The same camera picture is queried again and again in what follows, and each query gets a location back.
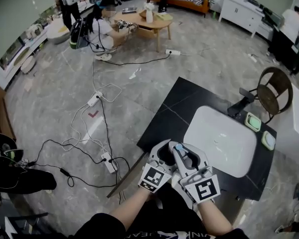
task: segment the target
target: orange sofa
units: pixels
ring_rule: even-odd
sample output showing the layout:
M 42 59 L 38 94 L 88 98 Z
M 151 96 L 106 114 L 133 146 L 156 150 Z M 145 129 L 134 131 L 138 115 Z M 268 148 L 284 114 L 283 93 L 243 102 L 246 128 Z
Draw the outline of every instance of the orange sofa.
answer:
M 180 7 L 199 11 L 204 14 L 204 17 L 206 17 L 206 13 L 208 13 L 209 11 L 209 0 L 204 0 L 201 5 L 196 5 L 193 2 L 183 1 L 183 0 L 167 0 L 167 4 L 173 4 Z

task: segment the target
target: black marble counter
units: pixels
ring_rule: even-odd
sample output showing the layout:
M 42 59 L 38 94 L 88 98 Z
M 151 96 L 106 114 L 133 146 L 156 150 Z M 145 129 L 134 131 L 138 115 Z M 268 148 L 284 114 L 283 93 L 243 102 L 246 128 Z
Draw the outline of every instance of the black marble counter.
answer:
M 137 145 L 145 152 L 150 152 L 153 146 L 166 139 L 183 142 L 189 124 L 199 107 L 210 106 L 227 115 L 227 109 L 231 105 L 229 101 L 219 98 L 214 93 L 188 80 L 178 78 Z M 247 112 L 242 111 L 236 121 L 244 124 L 246 115 Z M 269 151 L 261 143 L 264 131 L 277 137 L 276 131 L 262 123 L 260 131 L 255 133 L 257 137 L 255 154 L 244 177 L 236 178 L 213 168 L 221 190 L 237 194 L 240 198 L 260 199 L 274 156 L 274 151 Z

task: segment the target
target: chair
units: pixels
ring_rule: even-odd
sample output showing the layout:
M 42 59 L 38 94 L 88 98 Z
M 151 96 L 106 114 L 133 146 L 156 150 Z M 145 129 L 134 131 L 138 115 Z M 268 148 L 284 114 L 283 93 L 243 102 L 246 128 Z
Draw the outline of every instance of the chair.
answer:
M 268 73 L 272 73 L 272 76 L 266 84 L 261 84 L 263 77 Z M 268 87 L 268 85 L 271 85 L 276 90 L 278 93 L 277 96 L 275 96 L 274 92 Z M 277 67 L 268 67 L 262 72 L 257 88 L 250 90 L 249 92 L 253 92 L 255 90 L 257 90 L 255 100 L 259 100 L 269 114 L 269 120 L 266 124 L 270 122 L 275 115 L 286 111 L 293 102 L 294 93 L 291 81 L 288 76 Z M 288 91 L 288 101 L 285 107 L 280 109 L 277 98 L 286 90 Z

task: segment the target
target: sink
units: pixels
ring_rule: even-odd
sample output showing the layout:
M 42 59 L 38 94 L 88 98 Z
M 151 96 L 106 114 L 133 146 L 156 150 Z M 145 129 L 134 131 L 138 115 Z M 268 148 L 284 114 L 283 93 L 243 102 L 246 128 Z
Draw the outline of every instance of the sink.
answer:
M 211 166 L 241 178 L 249 171 L 257 138 L 245 125 L 209 106 L 201 106 L 183 142 L 204 151 Z

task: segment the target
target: white bottle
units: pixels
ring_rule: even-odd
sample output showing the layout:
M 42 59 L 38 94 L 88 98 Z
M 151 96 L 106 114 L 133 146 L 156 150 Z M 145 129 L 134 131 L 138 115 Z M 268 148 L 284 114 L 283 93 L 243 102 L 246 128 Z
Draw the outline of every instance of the white bottle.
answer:
M 149 9 L 146 10 L 146 22 L 147 23 L 152 23 L 153 22 L 153 13 Z

